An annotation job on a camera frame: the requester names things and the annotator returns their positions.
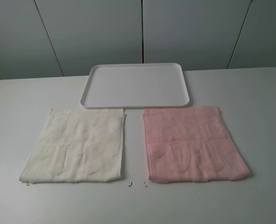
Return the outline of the white rectangular plastic tray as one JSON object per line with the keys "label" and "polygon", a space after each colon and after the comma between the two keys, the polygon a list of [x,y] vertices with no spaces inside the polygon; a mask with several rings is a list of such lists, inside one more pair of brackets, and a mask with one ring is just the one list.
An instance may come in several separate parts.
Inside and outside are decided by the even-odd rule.
{"label": "white rectangular plastic tray", "polygon": [[80,100],[82,107],[158,108],[189,104],[182,67],[177,63],[94,66]]}

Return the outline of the cream white towel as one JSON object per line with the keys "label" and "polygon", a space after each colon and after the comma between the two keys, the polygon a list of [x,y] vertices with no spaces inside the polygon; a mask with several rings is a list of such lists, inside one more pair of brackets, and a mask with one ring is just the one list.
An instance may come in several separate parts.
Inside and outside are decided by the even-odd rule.
{"label": "cream white towel", "polygon": [[123,109],[51,109],[20,182],[121,179]]}

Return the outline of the pink towel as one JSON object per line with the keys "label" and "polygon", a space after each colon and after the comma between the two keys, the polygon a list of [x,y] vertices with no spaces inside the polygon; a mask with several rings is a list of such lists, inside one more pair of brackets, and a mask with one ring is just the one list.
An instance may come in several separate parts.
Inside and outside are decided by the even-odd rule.
{"label": "pink towel", "polygon": [[152,182],[239,180],[250,175],[217,106],[145,109],[143,122]]}

